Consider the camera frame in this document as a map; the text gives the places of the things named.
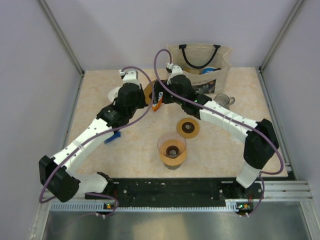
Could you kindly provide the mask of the pink glass dripper cone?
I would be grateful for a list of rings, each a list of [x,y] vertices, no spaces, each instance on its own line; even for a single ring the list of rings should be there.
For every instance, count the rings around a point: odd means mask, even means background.
[[[179,165],[187,158],[187,142],[177,132],[164,133],[157,142],[160,159],[167,165]]]

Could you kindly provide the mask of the brown paper coffee filter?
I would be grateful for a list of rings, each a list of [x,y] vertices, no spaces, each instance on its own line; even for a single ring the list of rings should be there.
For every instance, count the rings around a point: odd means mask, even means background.
[[[143,89],[143,93],[145,96],[145,102],[149,105],[152,102],[152,91],[154,89],[155,81],[148,83],[147,86]]]

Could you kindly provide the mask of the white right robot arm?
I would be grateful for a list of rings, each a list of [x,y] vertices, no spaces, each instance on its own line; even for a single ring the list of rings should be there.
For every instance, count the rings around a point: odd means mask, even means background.
[[[164,104],[175,103],[187,115],[222,128],[244,144],[244,164],[236,177],[233,192],[239,198],[249,195],[251,185],[266,163],[274,154],[279,154],[279,142],[271,121],[252,120],[222,107],[212,98],[196,93],[191,81],[183,74],[170,80],[157,80],[153,90],[154,103],[158,102],[158,95],[162,93]]]

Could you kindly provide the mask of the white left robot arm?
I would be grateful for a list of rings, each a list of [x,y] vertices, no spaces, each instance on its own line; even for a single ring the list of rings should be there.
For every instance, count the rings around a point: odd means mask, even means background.
[[[52,157],[45,155],[40,159],[39,175],[43,190],[48,190],[62,203],[86,193],[97,193],[102,198],[109,198],[114,187],[102,174],[81,175],[77,173],[78,168],[105,140],[131,126],[130,119],[135,112],[146,106],[141,85],[123,84],[113,103],[102,108],[75,140]]]

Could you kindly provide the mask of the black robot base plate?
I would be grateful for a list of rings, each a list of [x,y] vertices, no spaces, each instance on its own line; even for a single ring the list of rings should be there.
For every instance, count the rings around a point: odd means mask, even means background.
[[[120,207],[224,207],[226,200],[259,200],[259,182],[242,187],[227,178],[113,178],[101,193],[119,201]]]

